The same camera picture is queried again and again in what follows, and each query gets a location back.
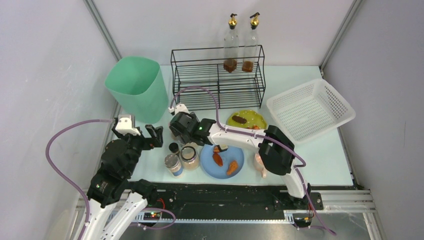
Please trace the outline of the silver lid shaker jar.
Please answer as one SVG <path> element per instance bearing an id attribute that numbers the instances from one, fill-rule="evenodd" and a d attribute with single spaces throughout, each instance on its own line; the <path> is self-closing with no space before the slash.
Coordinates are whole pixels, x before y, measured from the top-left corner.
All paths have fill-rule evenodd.
<path id="1" fill-rule="evenodd" d="M 176 154 L 167 155 L 164 159 L 164 164 L 174 177 L 180 177 L 183 174 L 183 166 Z"/>

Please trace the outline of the glass oil bottle gold spout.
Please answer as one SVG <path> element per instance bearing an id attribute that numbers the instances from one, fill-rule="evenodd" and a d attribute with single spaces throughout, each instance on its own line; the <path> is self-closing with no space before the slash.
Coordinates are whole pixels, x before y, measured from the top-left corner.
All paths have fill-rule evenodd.
<path id="1" fill-rule="evenodd" d="M 250 30 L 245 35 L 242 63 L 242 71 L 246 73 L 251 73 L 254 68 L 254 61 L 259 41 L 258 32 L 256 30 L 259 25 L 259 15 L 260 13 L 256 12 L 249 17 Z"/>

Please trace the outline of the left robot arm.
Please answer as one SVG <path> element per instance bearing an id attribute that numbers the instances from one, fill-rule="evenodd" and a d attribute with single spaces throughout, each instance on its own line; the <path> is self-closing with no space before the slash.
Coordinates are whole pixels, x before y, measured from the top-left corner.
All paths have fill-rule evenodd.
<path id="1" fill-rule="evenodd" d="M 157 187 L 144 179 L 130 183 L 143 151 L 163 146 L 162 126 L 145 125 L 145 137 L 130 115 L 115 118 L 116 136 L 101 155 L 100 168 L 86 194 L 85 220 L 79 240 L 118 240 L 136 215 L 158 198 Z"/>

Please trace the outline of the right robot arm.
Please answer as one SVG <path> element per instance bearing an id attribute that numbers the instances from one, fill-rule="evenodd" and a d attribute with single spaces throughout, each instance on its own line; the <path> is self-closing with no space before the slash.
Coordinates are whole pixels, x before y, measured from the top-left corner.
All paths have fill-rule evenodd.
<path id="1" fill-rule="evenodd" d="M 270 125 L 267 129 L 254 130 L 227 126 L 208 118 L 198 120 L 193 112 L 174 111 L 171 115 L 169 128 L 184 143 L 227 145 L 255 152 L 268 171 L 281 176 L 291 197 L 305 199 L 309 196 L 309 184 L 299 171 L 306 162 L 278 127 Z"/>

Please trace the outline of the small black lid bottle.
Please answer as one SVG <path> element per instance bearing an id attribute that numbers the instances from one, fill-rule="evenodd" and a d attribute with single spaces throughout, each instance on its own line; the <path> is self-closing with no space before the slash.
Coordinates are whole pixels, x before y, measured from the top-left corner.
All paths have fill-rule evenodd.
<path id="1" fill-rule="evenodd" d="M 172 154 L 175 154 L 176 156 L 180 155 L 180 146 L 176 142 L 170 143 L 168 149 Z"/>

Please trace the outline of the sushi toy piece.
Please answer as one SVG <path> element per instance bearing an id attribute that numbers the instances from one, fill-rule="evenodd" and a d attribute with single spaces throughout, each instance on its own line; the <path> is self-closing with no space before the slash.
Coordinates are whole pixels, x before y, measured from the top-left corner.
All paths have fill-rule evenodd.
<path id="1" fill-rule="evenodd" d="M 225 144 L 219 144 L 219 145 L 215 145 L 213 148 L 213 152 L 214 153 L 222 153 L 228 150 L 228 146 Z"/>

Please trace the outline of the red-brown food piece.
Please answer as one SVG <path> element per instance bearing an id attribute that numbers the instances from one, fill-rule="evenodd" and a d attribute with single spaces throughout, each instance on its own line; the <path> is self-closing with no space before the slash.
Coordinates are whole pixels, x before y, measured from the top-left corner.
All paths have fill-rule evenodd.
<path id="1" fill-rule="evenodd" d="M 214 162 L 219 166 L 222 167 L 224 165 L 223 159 L 222 157 L 218 154 L 218 153 L 214 153 L 212 155 L 212 158 L 214 160 Z"/>

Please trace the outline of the green plastic waste bin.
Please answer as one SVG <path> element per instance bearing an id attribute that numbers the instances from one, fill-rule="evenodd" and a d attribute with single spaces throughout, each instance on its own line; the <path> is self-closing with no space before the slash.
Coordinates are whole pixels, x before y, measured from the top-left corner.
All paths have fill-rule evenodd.
<path id="1" fill-rule="evenodd" d="M 105 87 L 128 114 L 146 124 L 155 124 L 169 103 L 158 62 L 141 56 L 126 56 L 110 70 Z"/>

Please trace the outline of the blue plate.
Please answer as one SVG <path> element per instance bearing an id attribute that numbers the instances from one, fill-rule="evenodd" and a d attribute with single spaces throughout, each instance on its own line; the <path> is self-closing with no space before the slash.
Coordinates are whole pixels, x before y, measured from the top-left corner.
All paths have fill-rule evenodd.
<path id="1" fill-rule="evenodd" d="M 213 160 L 214 146 L 205 145 L 202 148 L 200 153 L 200 165 L 202 169 L 209 176 L 219 180 L 236 176 L 241 171 L 245 162 L 243 150 L 239 147 L 229 146 L 227 151 L 218 153 L 223 160 L 223 166 L 218 166 Z M 237 161 L 238 169 L 232 175 L 227 175 L 227 169 L 232 161 Z"/>

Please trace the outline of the dark brown food piece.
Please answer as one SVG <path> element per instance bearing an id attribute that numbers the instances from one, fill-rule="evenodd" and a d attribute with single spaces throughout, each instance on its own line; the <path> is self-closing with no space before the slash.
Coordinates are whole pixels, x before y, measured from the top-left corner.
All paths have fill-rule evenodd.
<path id="1" fill-rule="evenodd" d="M 231 119 L 238 124 L 246 124 L 247 123 L 247 119 L 245 119 L 244 117 L 239 116 L 239 115 L 233 115 L 231 117 Z"/>

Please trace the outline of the green dotted plate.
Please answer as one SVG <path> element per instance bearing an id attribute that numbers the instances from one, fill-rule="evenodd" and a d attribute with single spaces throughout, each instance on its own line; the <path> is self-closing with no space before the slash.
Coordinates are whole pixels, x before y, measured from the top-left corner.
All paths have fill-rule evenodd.
<path id="1" fill-rule="evenodd" d="M 231 119 L 231 117 L 234 115 L 247 119 L 247 123 L 240 124 L 240 123 L 234 122 Z M 247 109 L 232 113 L 230 117 L 227 119 L 226 124 L 232 127 L 243 128 L 243 129 L 246 129 L 247 127 L 252 127 L 253 125 L 260 127 L 260 129 L 266 129 L 268 127 L 267 122 L 264 120 L 261 114 L 257 113 L 254 110 L 247 110 Z"/>

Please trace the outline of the orange fried food piece right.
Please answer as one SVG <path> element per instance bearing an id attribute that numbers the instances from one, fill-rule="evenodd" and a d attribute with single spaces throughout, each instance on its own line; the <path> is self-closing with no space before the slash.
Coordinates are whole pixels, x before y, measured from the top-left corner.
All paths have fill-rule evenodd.
<path id="1" fill-rule="evenodd" d="M 247 129 L 251 129 L 251 130 L 259 130 L 260 127 L 257 125 L 253 125 L 253 126 L 248 126 Z"/>

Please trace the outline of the pink mug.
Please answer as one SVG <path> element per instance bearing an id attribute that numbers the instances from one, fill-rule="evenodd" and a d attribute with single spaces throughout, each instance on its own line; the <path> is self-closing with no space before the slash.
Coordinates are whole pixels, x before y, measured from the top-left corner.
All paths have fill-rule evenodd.
<path id="1" fill-rule="evenodd" d="M 267 169 L 264 166 L 264 163 L 262 161 L 261 156 L 256 153 L 254 155 L 254 160 L 253 160 L 253 164 L 255 169 L 260 173 L 262 178 L 266 178 L 267 177 Z"/>

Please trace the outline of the white plastic basket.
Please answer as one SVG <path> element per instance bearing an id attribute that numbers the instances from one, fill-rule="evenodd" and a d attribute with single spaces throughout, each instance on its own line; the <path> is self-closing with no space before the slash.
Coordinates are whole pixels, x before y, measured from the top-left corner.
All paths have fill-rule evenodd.
<path id="1" fill-rule="evenodd" d="M 320 137 L 356 117 L 348 101 L 326 80 L 314 79 L 266 101 L 272 119 L 294 143 Z"/>

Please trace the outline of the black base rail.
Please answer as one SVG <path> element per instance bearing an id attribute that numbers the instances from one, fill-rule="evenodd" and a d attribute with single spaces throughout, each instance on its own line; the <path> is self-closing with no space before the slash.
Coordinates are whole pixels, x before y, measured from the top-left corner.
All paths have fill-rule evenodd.
<path id="1" fill-rule="evenodd" d="M 144 220 L 157 220 L 153 208 L 166 212 L 160 220 L 177 221 L 284 221 L 289 211 L 300 211 L 305 217 L 312 209 L 323 210 L 321 195 L 295 198 L 285 186 L 237 186 L 214 184 L 156 183 L 146 186 L 130 182 L 127 190 L 147 193 L 148 213 Z"/>

